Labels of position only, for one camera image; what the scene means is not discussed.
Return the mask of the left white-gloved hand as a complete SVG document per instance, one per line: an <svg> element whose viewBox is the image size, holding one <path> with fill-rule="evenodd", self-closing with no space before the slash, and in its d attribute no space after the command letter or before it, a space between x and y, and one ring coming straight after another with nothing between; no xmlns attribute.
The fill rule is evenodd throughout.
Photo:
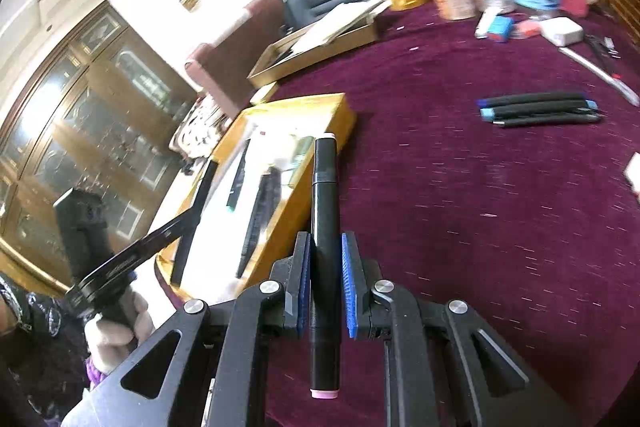
<svg viewBox="0 0 640 427"><path fill-rule="evenodd" d="M90 362L93 369L101 375L113 372L126 360L130 353L127 346L132 340L144 343L155 331L149 305L137 291L127 289L124 303L134 308L134 325L122 325L104 317L93 317L84 328Z"/></svg>

